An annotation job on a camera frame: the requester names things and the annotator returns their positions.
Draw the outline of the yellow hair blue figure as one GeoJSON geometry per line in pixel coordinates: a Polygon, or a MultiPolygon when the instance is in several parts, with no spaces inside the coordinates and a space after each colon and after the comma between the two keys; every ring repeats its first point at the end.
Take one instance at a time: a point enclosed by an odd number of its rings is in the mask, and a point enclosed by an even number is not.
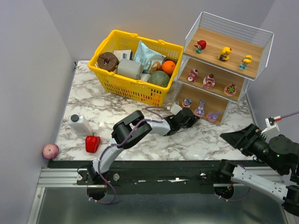
{"type": "Polygon", "coordinates": [[[243,59],[241,64],[239,65],[239,69],[245,70],[247,65],[250,64],[252,61],[252,56],[251,55],[246,55],[243,59]]]}

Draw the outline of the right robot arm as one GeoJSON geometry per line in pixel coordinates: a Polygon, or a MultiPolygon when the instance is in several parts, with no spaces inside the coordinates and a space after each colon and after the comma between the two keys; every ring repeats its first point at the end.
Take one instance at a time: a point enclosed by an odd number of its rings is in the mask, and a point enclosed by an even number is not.
{"type": "Polygon", "coordinates": [[[256,125],[220,137],[245,156],[256,156],[280,176],[289,175],[293,185],[286,186],[255,175],[229,160],[221,160],[217,176],[259,191],[280,203],[285,211],[299,214],[299,145],[279,134],[277,124],[260,130],[256,125]]]}

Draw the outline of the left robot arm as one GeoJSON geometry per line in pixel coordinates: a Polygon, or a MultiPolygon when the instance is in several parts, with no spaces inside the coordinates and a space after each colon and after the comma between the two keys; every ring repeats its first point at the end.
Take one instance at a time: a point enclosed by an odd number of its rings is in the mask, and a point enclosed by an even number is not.
{"type": "Polygon", "coordinates": [[[125,149],[130,149],[139,143],[147,134],[172,136],[180,129],[191,128],[200,117],[193,114],[190,108],[184,107],[175,115],[151,119],[137,110],[113,126],[112,138],[98,158],[87,166],[91,181],[97,184],[106,181],[106,173],[114,160],[125,149]]]}

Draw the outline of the pink bear with santa hat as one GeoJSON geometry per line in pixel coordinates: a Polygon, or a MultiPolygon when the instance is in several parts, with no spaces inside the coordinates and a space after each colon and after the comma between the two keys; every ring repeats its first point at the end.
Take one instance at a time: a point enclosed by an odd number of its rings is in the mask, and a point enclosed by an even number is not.
{"type": "Polygon", "coordinates": [[[197,77],[198,77],[198,70],[197,69],[192,69],[190,70],[188,76],[187,76],[187,80],[189,82],[196,82],[197,81],[197,77]]]}

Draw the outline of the yellow hair girl figure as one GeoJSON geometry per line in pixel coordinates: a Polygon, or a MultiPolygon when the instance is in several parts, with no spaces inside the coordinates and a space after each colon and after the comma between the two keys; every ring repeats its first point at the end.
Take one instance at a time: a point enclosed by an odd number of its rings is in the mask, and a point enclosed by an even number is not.
{"type": "Polygon", "coordinates": [[[218,55],[218,59],[222,62],[229,60],[229,55],[232,49],[230,47],[223,47],[218,55]]]}

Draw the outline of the red cherry toy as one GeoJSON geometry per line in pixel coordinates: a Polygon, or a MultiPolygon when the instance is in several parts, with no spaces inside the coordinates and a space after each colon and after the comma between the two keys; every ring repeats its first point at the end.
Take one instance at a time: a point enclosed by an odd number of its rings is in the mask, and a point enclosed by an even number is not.
{"type": "Polygon", "coordinates": [[[206,41],[200,40],[197,41],[197,44],[194,45],[196,48],[196,53],[200,54],[206,48],[206,41]]]}

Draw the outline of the pink strawberry cake toy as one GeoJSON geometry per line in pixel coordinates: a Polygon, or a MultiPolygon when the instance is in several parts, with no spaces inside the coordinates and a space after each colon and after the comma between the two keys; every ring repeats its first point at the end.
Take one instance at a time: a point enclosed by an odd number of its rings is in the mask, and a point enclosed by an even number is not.
{"type": "Polygon", "coordinates": [[[231,83],[230,85],[226,86],[224,88],[224,93],[230,97],[234,96],[237,93],[237,85],[231,83]]]}

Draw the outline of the pink bear with strawberry cake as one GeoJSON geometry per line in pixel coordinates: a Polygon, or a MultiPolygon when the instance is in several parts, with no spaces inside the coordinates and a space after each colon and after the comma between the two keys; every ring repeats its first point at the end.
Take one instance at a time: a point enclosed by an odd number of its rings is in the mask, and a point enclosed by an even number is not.
{"type": "Polygon", "coordinates": [[[209,74],[207,77],[203,79],[203,88],[205,89],[213,89],[215,86],[215,79],[213,74],[209,74]]]}

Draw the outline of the purple bunny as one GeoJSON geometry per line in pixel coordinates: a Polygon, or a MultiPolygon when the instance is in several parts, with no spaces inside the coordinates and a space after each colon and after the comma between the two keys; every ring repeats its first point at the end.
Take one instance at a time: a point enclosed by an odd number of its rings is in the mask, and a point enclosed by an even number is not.
{"type": "Polygon", "coordinates": [[[206,118],[209,122],[215,123],[220,115],[222,115],[221,112],[210,112],[206,115],[206,118]]]}
{"type": "Polygon", "coordinates": [[[191,104],[192,104],[192,101],[189,98],[185,98],[182,101],[182,106],[185,108],[190,108],[191,104]]]}
{"type": "Polygon", "coordinates": [[[204,117],[205,115],[205,106],[206,102],[203,101],[202,99],[199,101],[199,105],[198,107],[194,110],[194,115],[199,117],[199,118],[202,118],[204,117]]]}

